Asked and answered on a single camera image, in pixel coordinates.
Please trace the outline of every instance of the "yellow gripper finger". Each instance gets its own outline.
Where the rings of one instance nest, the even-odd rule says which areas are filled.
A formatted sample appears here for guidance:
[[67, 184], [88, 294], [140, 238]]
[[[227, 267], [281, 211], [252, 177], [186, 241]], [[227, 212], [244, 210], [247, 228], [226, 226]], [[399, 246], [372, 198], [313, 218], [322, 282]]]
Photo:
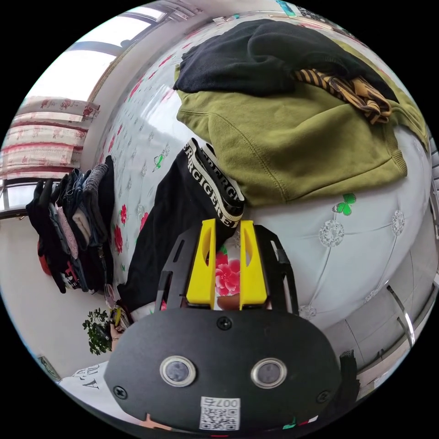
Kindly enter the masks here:
[[267, 300], [262, 262], [253, 221], [241, 221], [241, 294], [239, 309]]
[[215, 220], [203, 221], [198, 247], [193, 262], [192, 275], [186, 293], [192, 305], [215, 305]]

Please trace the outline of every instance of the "red and white curtain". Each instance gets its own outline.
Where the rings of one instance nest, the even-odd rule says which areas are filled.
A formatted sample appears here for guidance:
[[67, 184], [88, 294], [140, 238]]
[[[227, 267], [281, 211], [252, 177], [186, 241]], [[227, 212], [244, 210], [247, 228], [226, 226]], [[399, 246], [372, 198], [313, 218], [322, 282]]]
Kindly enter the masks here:
[[0, 179], [62, 178], [80, 167], [99, 105], [54, 97], [24, 101], [0, 151]]

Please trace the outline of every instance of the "green butterfly print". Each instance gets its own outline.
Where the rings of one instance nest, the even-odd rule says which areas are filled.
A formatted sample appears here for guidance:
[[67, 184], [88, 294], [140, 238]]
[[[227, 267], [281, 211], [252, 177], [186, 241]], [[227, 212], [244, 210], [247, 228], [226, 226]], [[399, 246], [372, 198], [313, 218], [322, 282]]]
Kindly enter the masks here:
[[287, 430], [287, 429], [289, 429], [289, 428], [293, 428], [293, 427], [295, 427], [295, 426], [296, 426], [296, 418], [293, 419], [293, 421], [292, 421], [291, 424], [284, 425], [284, 427], [282, 428], [282, 430]]
[[156, 169], [160, 169], [161, 168], [161, 163], [162, 163], [163, 159], [164, 159], [163, 154], [160, 154], [160, 155], [158, 155], [157, 157], [154, 158], [155, 168], [153, 169], [153, 172]]
[[336, 214], [343, 214], [349, 216], [352, 213], [351, 206], [357, 201], [357, 197], [353, 193], [346, 193], [343, 195], [343, 202], [336, 204], [332, 211]]

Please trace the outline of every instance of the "white t-shirt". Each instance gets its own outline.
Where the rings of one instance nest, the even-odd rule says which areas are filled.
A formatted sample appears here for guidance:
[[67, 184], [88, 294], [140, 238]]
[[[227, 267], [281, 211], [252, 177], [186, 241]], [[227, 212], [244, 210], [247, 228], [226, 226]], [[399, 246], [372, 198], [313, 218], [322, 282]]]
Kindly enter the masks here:
[[125, 413], [114, 399], [104, 380], [108, 361], [76, 371], [63, 378], [59, 385], [71, 395], [89, 406], [122, 421], [140, 424], [140, 420]]

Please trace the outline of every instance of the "screw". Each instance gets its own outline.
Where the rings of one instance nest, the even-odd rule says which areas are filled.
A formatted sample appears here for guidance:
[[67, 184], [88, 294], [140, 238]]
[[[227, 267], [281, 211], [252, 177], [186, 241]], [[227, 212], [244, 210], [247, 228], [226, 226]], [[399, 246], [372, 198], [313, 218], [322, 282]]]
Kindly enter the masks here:
[[114, 389], [113, 389], [113, 393], [119, 398], [119, 399], [127, 399], [128, 395], [127, 395], [127, 391], [122, 388], [121, 386], [117, 385]]
[[324, 390], [323, 392], [319, 393], [319, 395], [317, 396], [317, 402], [319, 404], [323, 404], [328, 400], [330, 394], [331, 393], [328, 390]]
[[227, 331], [232, 327], [232, 320], [228, 317], [220, 317], [216, 322], [216, 326], [222, 331]]

